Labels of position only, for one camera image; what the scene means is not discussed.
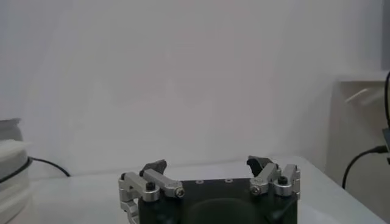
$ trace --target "black cable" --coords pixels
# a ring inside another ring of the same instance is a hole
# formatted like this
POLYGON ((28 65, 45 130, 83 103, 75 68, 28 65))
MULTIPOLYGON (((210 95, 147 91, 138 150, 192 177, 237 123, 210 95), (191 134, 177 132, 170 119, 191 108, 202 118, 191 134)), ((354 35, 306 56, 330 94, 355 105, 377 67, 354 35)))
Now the black cable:
POLYGON ((23 166, 21 166, 19 169, 15 170, 14 172, 12 172, 10 175, 7 175, 3 178, 0 179, 0 184, 13 178, 14 176, 18 175, 19 173, 21 173, 22 171, 24 171, 25 169, 27 169, 32 163, 32 159, 28 158, 26 163, 23 164, 23 166))
POLYGON ((370 149, 370 150, 367 150, 365 152, 362 152, 360 153, 359 155, 357 155, 356 157, 354 157, 353 160, 351 160, 351 162, 348 164, 347 168, 346 168, 346 171, 344 172, 344 176, 342 178, 342 188, 345 189, 346 188, 346 182, 347 182, 347 177, 348 177, 348 173, 349 173, 349 170, 351 169, 351 167, 353 166, 353 164, 358 160, 360 159, 362 156, 364 155, 367 155, 367 154, 371 154, 371 153, 387 153, 388 152, 388 148, 385 146, 385 145, 381 145, 381 146, 376 146, 375 148, 373 149, 370 149))
POLYGON ((390 79, 390 72, 386 76, 385 81, 385 113, 386 113, 386 120, 388 122, 388 128, 390 128, 390 114, 389 114, 389 79, 390 79))
POLYGON ((50 165, 54 166, 55 168, 57 168, 58 170, 61 170, 61 172, 63 172, 67 177, 70 177, 70 176, 71 176, 71 175, 68 173, 68 171, 66 171, 64 168, 60 167, 59 165, 57 165, 57 164, 55 164, 55 163, 52 163, 52 162, 47 161, 47 160, 44 160, 44 159, 34 158, 34 157, 29 157, 29 158, 32 159, 32 160, 34 160, 34 161, 38 161, 38 162, 50 164, 50 165))

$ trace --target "metal bracket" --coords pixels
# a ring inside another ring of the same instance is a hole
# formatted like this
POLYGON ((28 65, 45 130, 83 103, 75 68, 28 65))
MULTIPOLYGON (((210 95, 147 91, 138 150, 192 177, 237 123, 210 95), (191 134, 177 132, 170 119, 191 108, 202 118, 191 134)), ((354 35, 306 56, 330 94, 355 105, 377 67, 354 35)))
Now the metal bracket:
POLYGON ((184 197, 185 191, 180 181, 171 180, 152 169, 145 170, 143 177, 148 181, 156 183, 157 186, 163 189, 167 197, 184 197))
POLYGON ((287 165, 282 175, 274 181, 275 194, 288 197, 295 193, 300 198, 300 170, 296 165, 287 165))
POLYGON ((250 192, 255 196, 268 193, 269 185, 280 176, 280 172, 277 164, 267 164, 257 177, 249 180, 250 192))
POLYGON ((133 172, 125 173, 118 180, 121 209, 127 213, 130 224, 139 224, 138 205, 134 199, 142 197, 144 201, 157 201, 160 198, 160 188, 154 186, 153 189, 147 189, 147 183, 133 172))

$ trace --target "white table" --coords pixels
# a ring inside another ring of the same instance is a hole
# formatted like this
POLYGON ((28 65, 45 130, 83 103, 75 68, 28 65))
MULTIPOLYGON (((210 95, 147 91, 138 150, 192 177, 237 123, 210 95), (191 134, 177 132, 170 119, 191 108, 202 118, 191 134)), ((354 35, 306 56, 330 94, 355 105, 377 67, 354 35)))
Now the white table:
MULTIPOLYGON (((299 223, 385 224, 307 160, 295 156, 276 161, 283 167, 296 164, 301 169, 299 223)), ((117 180, 120 174, 115 172, 33 182, 33 200, 10 223, 126 224, 126 214, 119 208, 117 180)), ((178 180, 251 176, 245 161, 168 168, 165 174, 178 180)))

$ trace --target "white wall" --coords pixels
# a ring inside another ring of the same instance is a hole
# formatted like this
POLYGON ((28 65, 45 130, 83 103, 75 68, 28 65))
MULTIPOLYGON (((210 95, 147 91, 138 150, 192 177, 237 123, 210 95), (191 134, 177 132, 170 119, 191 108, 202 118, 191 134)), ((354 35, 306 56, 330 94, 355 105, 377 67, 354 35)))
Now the white wall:
POLYGON ((248 154, 323 168, 329 74, 380 67, 379 0, 0 4, 0 113, 73 174, 248 154))

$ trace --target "silver metal clamp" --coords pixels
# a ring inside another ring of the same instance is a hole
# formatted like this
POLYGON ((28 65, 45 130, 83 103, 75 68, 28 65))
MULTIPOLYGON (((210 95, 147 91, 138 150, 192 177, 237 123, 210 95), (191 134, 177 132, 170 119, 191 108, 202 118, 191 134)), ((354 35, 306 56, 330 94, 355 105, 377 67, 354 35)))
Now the silver metal clamp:
POLYGON ((300 170, 296 165, 287 165, 277 180, 274 180, 275 194, 288 197, 295 193, 300 198, 300 170))
POLYGON ((156 183, 156 185, 163 190, 167 197, 184 197, 185 191, 183 184, 180 181, 171 180, 152 169, 145 170, 143 177, 148 181, 156 183))
POLYGON ((268 193, 269 186, 273 184, 273 181, 280 176, 280 169, 275 163, 269 163, 259 173, 257 177, 251 178, 250 192, 252 195, 262 195, 268 193))

